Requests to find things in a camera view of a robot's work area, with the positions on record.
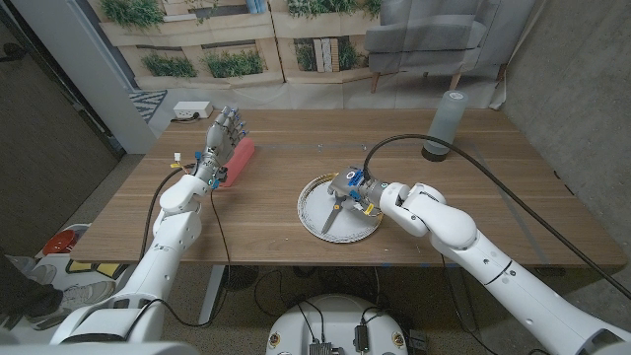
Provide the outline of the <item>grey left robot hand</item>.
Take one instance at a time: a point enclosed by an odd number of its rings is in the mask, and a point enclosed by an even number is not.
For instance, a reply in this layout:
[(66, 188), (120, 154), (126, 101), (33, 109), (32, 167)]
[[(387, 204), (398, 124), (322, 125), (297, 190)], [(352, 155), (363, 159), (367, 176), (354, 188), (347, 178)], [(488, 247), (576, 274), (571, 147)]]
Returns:
[(193, 175), (212, 188), (231, 186), (254, 152), (239, 110), (225, 106), (206, 133)]

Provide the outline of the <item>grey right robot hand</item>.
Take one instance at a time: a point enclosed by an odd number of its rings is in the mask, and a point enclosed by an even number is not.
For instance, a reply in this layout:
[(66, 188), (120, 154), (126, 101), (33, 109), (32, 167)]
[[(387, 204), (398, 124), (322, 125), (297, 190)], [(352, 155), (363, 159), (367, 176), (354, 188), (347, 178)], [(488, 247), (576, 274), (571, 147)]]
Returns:
[(349, 167), (332, 179), (327, 192), (348, 201), (364, 214), (374, 217), (382, 213), (380, 201), (387, 187), (388, 182), (368, 179), (363, 170)]

